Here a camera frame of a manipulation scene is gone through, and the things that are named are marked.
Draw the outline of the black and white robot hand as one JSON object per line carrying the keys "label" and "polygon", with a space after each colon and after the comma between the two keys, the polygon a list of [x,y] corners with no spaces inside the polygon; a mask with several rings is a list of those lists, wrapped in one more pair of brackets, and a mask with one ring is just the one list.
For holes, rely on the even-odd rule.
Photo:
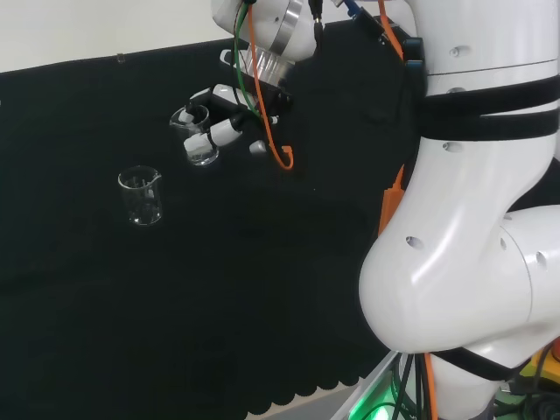
{"label": "black and white robot hand", "polygon": [[187,161],[196,166],[210,165],[221,149],[242,137],[246,128],[266,136],[253,142],[251,152],[272,151],[280,161],[293,159],[291,147],[285,145],[278,150],[271,134],[292,104],[284,82],[294,63],[252,44],[242,50],[236,40],[231,49],[220,53],[220,62],[227,65],[232,80],[193,94],[170,119]]}

